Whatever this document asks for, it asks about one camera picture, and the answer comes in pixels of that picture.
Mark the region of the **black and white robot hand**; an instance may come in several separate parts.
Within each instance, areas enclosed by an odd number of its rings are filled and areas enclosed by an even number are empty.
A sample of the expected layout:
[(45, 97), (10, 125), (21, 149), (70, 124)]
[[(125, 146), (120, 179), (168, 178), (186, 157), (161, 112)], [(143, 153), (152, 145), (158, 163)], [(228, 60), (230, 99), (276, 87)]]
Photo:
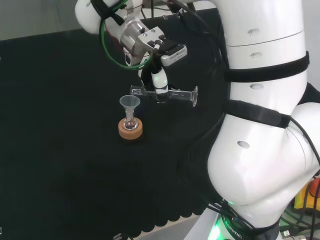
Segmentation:
[(126, 66), (137, 71), (140, 78), (140, 87), (132, 90), (133, 95), (141, 95), (164, 103), (169, 98), (168, 77), (165, 72), (161, 57), (163, 53), (157, 44), (154, 51), (145, 51), (140, 56), (132, 55), (124, 49)]

